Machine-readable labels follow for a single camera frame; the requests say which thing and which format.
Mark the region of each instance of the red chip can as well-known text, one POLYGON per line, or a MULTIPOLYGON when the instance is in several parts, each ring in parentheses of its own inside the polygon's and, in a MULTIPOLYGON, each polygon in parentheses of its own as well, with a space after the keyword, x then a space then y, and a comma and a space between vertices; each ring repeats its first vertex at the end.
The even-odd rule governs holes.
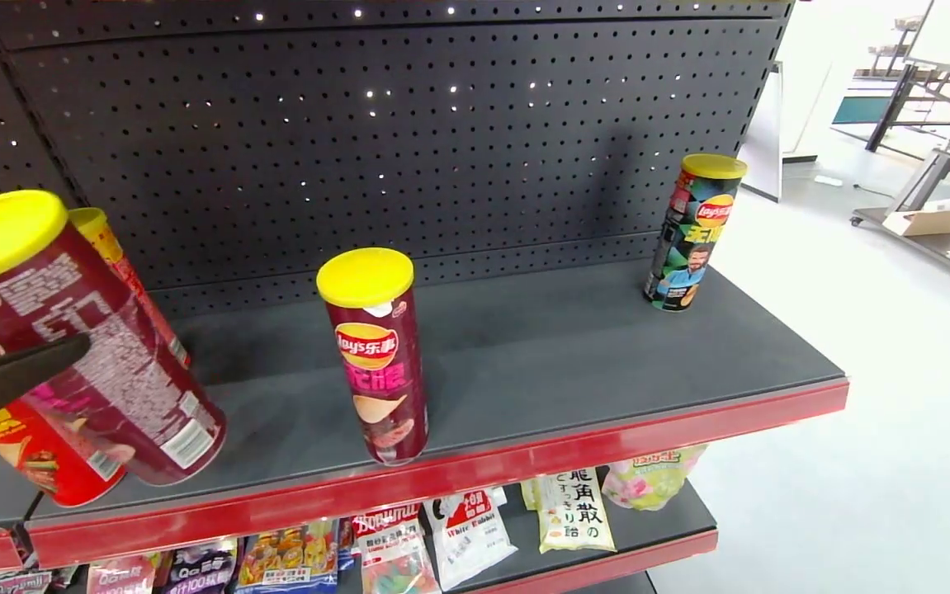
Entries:
POLYGON ((61 507, 97 499, 126 474, 119 461, 22 401, 0 410, 0 456, 61 507))
POLYGON ((90 350, 23 396, 136 477, 191 477, 225 440, 225 417, 164 345, 134 293, 68 223, 57 196, 0 195, 0 347, 12 352, 83 332, 90 350))
POLYGON ((427 446, 414 278, 412 260, 383 247, 339 253, 317 273, 365 445, 388 466, 427 446))
POLYGON ((129 286, 130 290, 134 292, 141 307, 151 318, 155 330, 158 330, 158 335, 162 336, 163 341, 166 342, 166 347, 187 369, 192 363, 191 357, 188 356, 185 347, 181 345, 181 339, 173 333, 173 328, 170 328, 170 323, 166 321, 163 313, 158 311, 157 305, 151 300, 147 290, 145 290, 144 283, 138 277, 134 266, 130 264, 130 259, 127 258, 126 253, 123 253, 123 248, 119 245, 116 234, 108 226, 108 215, 104 214, 104 210, 100 210, 100 208, 75 208, 75 210, 70 211, 69 217, 71 218, 71 225, 74 225, 78 232, 90 244, 93 244, 93 247, 97 249, 97 253, 100 253, 108 266, 111 266, 111 269, 115 271, 116 276, 123 279, 126 286, 129 286))

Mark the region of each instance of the barcode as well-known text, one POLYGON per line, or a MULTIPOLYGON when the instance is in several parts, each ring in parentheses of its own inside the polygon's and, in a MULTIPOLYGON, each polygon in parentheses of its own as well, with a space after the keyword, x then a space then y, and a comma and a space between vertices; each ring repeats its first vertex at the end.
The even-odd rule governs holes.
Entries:
POLYGON ((185 392, 185 398, 181 398, 181 402, 177 405, 177 408, 181 409, 181 413, 185 413, 185 417, 192 417, 192 415, 194 415, 193 413, 199 410, 200 401, 191 391, 185 392))
POLYGON ((206 454, 213 443, 210 433, 193 418, 176 436, 170 437, 170 441, 163 444, 163 451, 177 466, 188 469, 200 456, 206 454))
POLYGON ((277 586, 280 583, 300 583, 310 581, 310 568, 295 570, 266 570, 262 575, 264 586, 277 586))
POLYGON ((471 546, 471 538, 467 535, 464 535, 464 539, 460 541, 460 544, 456 546, 456 549, 452 550, 452 554, 446 557, 446 560, 450 565, 458 563, 460 557, 463 557, 464 553, 467 552, 468 546, 471 546))
POLYGON ((90 455, 89 458, 86 458, 86 463, 89 464, 90 469, 93 469, 94 473, 100 474, 101 478, 107 481, 111 477, 116 476, 116 471, 119 471, 119 462, 115 462, 108 454, 104 454, 102 451, 94 451, 93 455, 90 455))

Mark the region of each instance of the lower shelf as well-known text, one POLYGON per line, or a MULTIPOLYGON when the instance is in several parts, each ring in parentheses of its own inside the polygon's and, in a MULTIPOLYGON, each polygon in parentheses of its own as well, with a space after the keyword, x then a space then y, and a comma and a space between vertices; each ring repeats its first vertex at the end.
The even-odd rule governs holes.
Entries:
POLYGON ((657 590, 647 572, 639 572, 595 586, 581 587, 570 594, 657 594, 657 590))
POLYGON ((889 229, 885 229, 885 227, 881 226, 882 221, 885 221, 885 219, 885 208, 857 208, 856 210, 853 210, 852 221, 854 225, 857 225, 863 221, 873 223, 875 226, 879 227, 879 229, 882 229, 883 232, 890 234, 890 236, 897 239, 898 241, 907 243, 908 245, 911 245, 911 247, 919 249, 920 252, 928 253, 928 255, 932 256, 934 259, 950 266, 950 258, 948 257, 948 252, 950 252, 950 233, 923 234, 923 236, 916 237, 901 237, 898 236, 898 234, 891 232, 889 229))
MULTIPOLYGON (((501 517, 517 553, 506 558, 452 592, 487 594, 555 594, 593 584, 641 574, 655 567, 716 548, 716 520, 690 483, 660 511, 632 511, 610 501, 607 521, 614 534, 617 553, 603 550, 550 550, 538 552, 537 514, 525 511, 517 485, 508 485, 508 504, 501 517)), ((427 538, 432 552, 432 539, 427 538)), ((343 574, 339 594, 361 594, 361 570, 343 574)), ((628 592, 628 590, 611 590, 628 592)))

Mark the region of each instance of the purple snack bag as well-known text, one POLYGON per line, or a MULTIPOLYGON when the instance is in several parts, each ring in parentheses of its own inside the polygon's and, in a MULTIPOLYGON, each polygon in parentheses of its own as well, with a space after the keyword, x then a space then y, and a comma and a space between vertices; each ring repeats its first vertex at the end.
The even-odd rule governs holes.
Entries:
POLYGON ((223 594, 236 572, 237 542, 223 538, 170 553, 163 594, 223 594))

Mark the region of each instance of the green snack bag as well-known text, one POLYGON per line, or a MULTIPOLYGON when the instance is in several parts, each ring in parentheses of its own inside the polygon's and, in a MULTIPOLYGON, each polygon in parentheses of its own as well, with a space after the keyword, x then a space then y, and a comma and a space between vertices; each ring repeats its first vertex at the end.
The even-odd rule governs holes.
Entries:
POLYGON ((632 510, 662 510, 683 488, 683 481, 704 451, 706 444, 611 463, 603 481, 603 495, 632 510))

